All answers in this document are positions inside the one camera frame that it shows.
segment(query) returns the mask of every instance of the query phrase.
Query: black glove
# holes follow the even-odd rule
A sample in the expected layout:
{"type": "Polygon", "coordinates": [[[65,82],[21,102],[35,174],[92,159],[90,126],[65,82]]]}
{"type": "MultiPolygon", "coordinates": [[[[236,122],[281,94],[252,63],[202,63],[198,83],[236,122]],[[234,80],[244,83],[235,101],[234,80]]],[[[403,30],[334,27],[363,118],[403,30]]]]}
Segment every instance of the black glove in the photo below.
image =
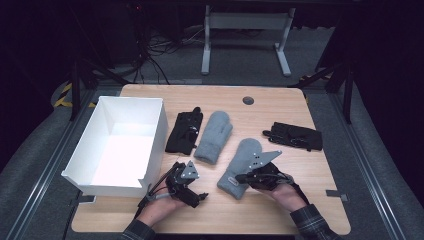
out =
{"type": "Polygon", "coordinates": [[[199,135],[202,120],[203,113],[200,112],[199,107],[194,108],[193,112],[178,113],[174,129],[169,135],[165,152],[179,152],[190,155],[191,150],[196,147],[194,144],[199,135]]]}
{"type": "Polygon", "coordinates": [[[271,162],[261,168],[253,169],[253,171],[248,172],[247,174],[237,175],[236,180],[240,184],[248,183],[254,189],[268,191],[273,191],[279,184],[286,183],[296,190],[297,194],[299,194],[306,204],[310,204],[305,193],[303,193],[299,185],[294,182],[293,177],[280,172],[280,170],[278,170],[278,168],[271,162]]]}
{"type": "Polygon", "coordinates": [[[322,134],[320,131],[279,122],[274,122],[271,131],[262,132],[273,143],[290,147],[322,150],[322,134]]]}

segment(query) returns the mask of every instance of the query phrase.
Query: robotic hand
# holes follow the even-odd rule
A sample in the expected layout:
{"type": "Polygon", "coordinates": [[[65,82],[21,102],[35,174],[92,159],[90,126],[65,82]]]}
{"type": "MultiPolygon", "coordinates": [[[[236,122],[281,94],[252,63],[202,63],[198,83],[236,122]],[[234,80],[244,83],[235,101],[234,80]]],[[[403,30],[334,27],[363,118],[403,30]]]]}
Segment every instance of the robotic hand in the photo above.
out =
{"type": "Polygon", "coordinates": [[[146,196],[138,204],[138,211],[135,214],[135,217],[140,214],[149,202],[164,197],[179,199],[193,208],[197,207],[200,201],[204,200],[208,196],[208,193],[197,195],[188,188],[188,185],[197,178],[199,178],[199,174],[197,173],[192,161],[189,161],[187,166],[185,163],[176,162],[172,168],[159,179],[152,189],[150,189],[149,185],[149,190],[147,191],[146,196]],[[159,190],[156,188],[164,180],[168,188],[168,193],[156,194],[159,190]]]}
{"type": "Polygon", "coordinates": [[[271,163],[271,161],[280,154],[281,151],[254,154],[249,165],[252,171],[246,174],[237,175],[235,177],[236,180],[240,184],[247,183],[254,189],[268,191],[274,190],[279,184],[289,184],[296,190],[305,203],[309,205],[306,195],[300,189],[299,185],[294,182],[293,177],[280,172],[278,168],[271,163]]]}

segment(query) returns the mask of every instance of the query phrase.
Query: white box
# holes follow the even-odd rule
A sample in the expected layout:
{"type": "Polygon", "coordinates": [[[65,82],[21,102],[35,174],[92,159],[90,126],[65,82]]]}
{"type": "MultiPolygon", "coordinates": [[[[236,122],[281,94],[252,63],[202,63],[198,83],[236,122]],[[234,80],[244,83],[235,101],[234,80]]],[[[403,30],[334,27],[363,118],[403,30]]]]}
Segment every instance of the white box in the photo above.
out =
{"type": "Polygon", "coordinates": [[[62,176],[87,195],[144,197],[167,131],[163,99],[101,96],[62,176]]]}

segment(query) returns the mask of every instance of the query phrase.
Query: plaid sleeve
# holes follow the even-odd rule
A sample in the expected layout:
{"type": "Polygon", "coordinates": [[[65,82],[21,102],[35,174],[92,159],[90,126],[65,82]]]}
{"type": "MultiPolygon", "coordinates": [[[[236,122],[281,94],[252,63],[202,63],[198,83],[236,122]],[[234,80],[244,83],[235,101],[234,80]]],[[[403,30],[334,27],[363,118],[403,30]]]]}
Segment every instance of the plaid sleeve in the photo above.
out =
{"type": "Polygon", "coordinates": [[[155,235],[155,231],[149,226],[138,220],[133,220],[119,237],[119,240],[152,240],[155,235]]]}
{"type": "Polygon", "coordinates": [[[307,240],[342,239],[333,232],[315,205],[311,204],[290,213],[300,235],[307,240]]]}

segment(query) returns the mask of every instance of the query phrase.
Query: gray fabric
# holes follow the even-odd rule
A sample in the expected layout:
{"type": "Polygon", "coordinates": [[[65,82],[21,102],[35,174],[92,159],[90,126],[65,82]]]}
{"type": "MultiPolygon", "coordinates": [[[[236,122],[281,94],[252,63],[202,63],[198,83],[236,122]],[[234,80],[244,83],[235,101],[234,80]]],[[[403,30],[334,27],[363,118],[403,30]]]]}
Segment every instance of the gray fabric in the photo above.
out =
{"type": "Polygon", "coordinates": [[[249,184],[239,184],[235,179],[238,174],[249,172],[249,159],[254,153],[261,153],[262,146],[258,140],[253,138],[243,139],[238,148],[236,155],[228,164],[224,175],[219,179],[217,186],[226,193],[240,200],[249,184]]]}
{"type": "Polygon", "coordinates": [[[232,130],[233,125],[230,123],[230,117],[226,112],[216,111],[212,113],[193,156],[197,160],[216,164],[232,130]]]}

